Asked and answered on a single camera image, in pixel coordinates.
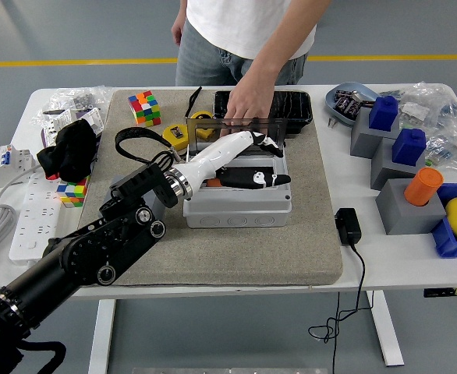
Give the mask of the person's left hand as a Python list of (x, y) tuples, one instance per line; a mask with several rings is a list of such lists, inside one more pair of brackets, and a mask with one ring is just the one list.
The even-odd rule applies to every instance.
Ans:
[(274, 79), (258, 72), (247, 72), (229, 94), (225, 118), (268, 118), (274, 91)]

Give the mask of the person's right hand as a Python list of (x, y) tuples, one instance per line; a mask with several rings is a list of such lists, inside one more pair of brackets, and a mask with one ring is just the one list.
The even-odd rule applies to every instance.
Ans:
[(181, 44), (184, 24), (185, 24), (185, 16), (177, 15), (177, 17), (172, 25), (172, 28), (171, 28), (172, 39), (173, 39), (175, 45), (177, 45), (178, 47)]

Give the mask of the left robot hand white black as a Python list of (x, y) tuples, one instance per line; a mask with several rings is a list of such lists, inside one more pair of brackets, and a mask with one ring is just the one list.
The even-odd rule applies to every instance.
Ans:
[(288, 175), (257, 171), (255, 168), (243, 168), (241, 171), (223, 168), (251, 145), (256, 145), (276, 157), (283, 157), (283, 152), (274, 140), (263, 133), (235, 132), (218, 139), (191, 161), (174, 165), (165, 175), (170, 181), (178, 182), (175, 187), (177, 195), (185, 199), (196, 194), (202, 183), (212, 178), (217, 178), (224, 187), (237, 189), (264, 189), (291, 182)]

